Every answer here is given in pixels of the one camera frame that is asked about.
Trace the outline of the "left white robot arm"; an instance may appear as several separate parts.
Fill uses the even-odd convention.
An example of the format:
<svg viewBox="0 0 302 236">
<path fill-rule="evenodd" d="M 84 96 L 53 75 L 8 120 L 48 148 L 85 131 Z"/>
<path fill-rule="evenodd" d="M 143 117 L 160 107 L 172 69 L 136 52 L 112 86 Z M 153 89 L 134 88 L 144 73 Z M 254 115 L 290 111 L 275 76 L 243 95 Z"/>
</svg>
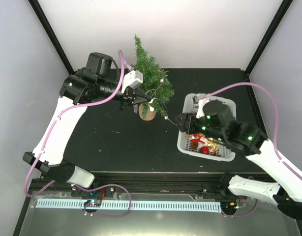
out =
<svg viewBox="0 0 302 236">
<path fill-rule="evenodd" d="M 86 66 L 65 79 L 55 112 L 39 144 L 23 156 L 32 169 L 58 183 L 79 185 L 88 196 L 99 191 L 94 175 L 63 157 L 79 119 L 88 107 L 112 99 L 132 106 L 152 100 L 141 88 L 145 78 L 142 70 L 128 65 L 121 51 L 119 57 L 121 69 L 117 70 L 116 80 L 111 81 L 108 77 L 115 60 L 102 53 L 90 53 Z"/>
</svg>

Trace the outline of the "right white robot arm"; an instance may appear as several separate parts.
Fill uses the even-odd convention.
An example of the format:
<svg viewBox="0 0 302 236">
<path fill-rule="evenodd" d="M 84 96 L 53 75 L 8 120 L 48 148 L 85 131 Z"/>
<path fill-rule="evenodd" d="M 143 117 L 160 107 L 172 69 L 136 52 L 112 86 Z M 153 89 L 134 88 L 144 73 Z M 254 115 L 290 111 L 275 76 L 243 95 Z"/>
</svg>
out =
<svg viewBox="0 0 302 236">
<path fill-rule="evenodd" d="M 240 155 L 273 178 L 273 182 L 263 182 L 228 173 L 217 184 L 204 184 L 205 195 L 225 200 L 252 197 L 302 220 L 302 171 L 274 149 L 273 142 L 259 127 L 237 122 L 232 100 L 201 100 L 198 95 L 189 94 L 177 119 L 180 152 L 226 162 Z"/>
</svg>

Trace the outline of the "small green christmas tree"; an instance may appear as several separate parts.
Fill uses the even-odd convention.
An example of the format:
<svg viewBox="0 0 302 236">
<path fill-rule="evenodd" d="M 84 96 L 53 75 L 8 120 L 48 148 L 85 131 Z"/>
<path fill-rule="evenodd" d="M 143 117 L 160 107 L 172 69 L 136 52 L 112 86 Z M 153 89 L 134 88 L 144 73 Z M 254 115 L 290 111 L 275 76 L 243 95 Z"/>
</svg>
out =
<svg viewBox="0 0 302 236">
<path fill-rule="evenodd" d="M 162 117 L 167 116 L 166 107 L 170 99 L 175 95 L 173 86 L 168 79 L 168 72 L 161 68 L 156 58 L 148 54 L 143 48 L 142 41 L 138 36 L 134 36 L 136 62 L 133 67 L 139 70 L 144 81 L 141 88 L 153 99 L 152 103 L 142 103 L 139 114 L 142 119 L 147 120 L 152 113 Z"/>
</svg>

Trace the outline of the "white plastic basket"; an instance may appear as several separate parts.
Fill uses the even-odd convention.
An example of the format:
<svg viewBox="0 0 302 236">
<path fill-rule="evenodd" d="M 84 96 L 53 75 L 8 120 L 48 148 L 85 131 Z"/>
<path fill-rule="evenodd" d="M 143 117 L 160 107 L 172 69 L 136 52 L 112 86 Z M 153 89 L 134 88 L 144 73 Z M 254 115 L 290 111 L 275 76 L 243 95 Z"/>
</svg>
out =
<svg viewBox="0 0 302 236">
<path fill-rule="evenodd" d="M 194 113 L 197 114 L 198 106 L 194 103 L 194 98 L 197 97 L 197 95 L 204 95 L 203 93 L 190 93 L 188 94 L 184 99 L 184 105 L 182 109 L 182 113 Z M 236 118 L 236 104 L 233 100 L 218 97 L 218 96 L 210 96 L 208 97 L 209 101 L 213 100 L 219 100 L 223 104 L 229 106 L 231 109 L 231 113 Z M 232 151 L 230 151 L 225 146 L 219 146 L 219 148 L 216 150 L 216 155 L 212 154 L 203 154 L 200 152 L 201 147 L 198 147 L 197 149 L 191 148 L 191 141 L 189 138 L 186 137 L 186 133 L 182 133 L 179 131 L 178 134 L 178 141 L 177 141 L 177 147 L 178 150 L 184 154 L 188 154 L 195 157 L 200 157 L 204 159 L 209 160 L 215 160 L 215 161 L 224 161 L 224 162 L 231 162 L 235 159 L 236 154 Z"/>
</svg>

